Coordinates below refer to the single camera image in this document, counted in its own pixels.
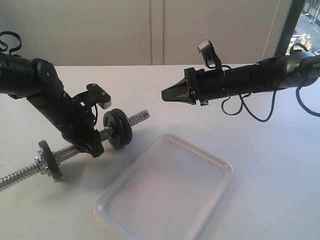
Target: white table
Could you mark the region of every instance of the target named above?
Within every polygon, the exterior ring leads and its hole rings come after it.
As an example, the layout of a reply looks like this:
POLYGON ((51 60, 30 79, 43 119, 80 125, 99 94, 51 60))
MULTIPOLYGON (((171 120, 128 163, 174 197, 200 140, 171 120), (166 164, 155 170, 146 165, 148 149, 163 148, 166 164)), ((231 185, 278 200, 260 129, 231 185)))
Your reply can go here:
MULTIPOLYGON (((234 176, 199 239, 320 239, 320 119, 304 112, 295 90, 277 94, 271 120, 260 123, 245 111, 222 113, 221 99, 200 107, 163 102, 161 90, 183 78, 188 66, 57 67, 71 95, 97 83, 112 98, 112 108, 128 115, 147 109, 150 119, 135 126, 121 151, 104 144, 97 159, 79 154, 61 165, 64 182, 36 175, 0 193, 0 239, 114 239, 94 215, 96 197, 148 145, 165 133, 178 135, 228 161, 234 176)), ((320 109, 320 83, 302 90, 320 109)), ((260 117, 269 113, 271 93, 246 99, 260 117)), ((0 176, 33 163, 45 139, 51 150, 68 145, 60 133, 25 99, 0 95, 0 176)), ((237 109, 239 98, 226 108, 237 109)), ((99 129, 104 111, 99 110, 99 129)))

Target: plastic tray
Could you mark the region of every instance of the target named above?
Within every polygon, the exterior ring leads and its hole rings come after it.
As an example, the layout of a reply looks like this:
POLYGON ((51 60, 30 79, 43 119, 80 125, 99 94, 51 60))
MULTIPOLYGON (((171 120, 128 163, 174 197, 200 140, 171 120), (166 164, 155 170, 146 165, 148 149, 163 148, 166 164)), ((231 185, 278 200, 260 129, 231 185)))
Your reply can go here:
POLYGON ((195 239, 232 175, 228 162, 165 135, 102 192, 94 213, 126 239, 195 239))

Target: white wall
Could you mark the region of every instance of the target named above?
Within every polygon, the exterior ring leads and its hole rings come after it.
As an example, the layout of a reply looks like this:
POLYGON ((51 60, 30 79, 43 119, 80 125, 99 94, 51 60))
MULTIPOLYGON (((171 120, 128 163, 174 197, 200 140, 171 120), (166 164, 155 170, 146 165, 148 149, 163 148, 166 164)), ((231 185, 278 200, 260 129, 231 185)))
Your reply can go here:
POLYGON ((56 66, 201 64, 203 39, 223 63, 254 63, 274 54, 291 1, 0 0, 0 31, 56 66))

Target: white tray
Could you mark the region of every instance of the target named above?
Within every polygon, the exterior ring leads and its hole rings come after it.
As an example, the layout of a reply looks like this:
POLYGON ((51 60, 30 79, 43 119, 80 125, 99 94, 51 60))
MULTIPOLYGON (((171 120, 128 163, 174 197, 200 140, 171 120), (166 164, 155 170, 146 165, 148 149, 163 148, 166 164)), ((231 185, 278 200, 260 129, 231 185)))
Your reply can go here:
POLYGON ((94 213, 126 239, 195 239, 233 172, 228 162, 165 135, 102 192, 94 213))

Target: white cabinet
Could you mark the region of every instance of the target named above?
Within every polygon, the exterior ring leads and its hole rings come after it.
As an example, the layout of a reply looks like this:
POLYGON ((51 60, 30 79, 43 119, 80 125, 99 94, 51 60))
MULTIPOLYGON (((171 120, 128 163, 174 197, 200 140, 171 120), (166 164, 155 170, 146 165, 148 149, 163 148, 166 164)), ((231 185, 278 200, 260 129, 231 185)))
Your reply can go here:
POLYGON ((55 65, 201 64, 213 42, 225 64, 272 57, 292 0, 0 0, 0 31, 24 58, 55 65))

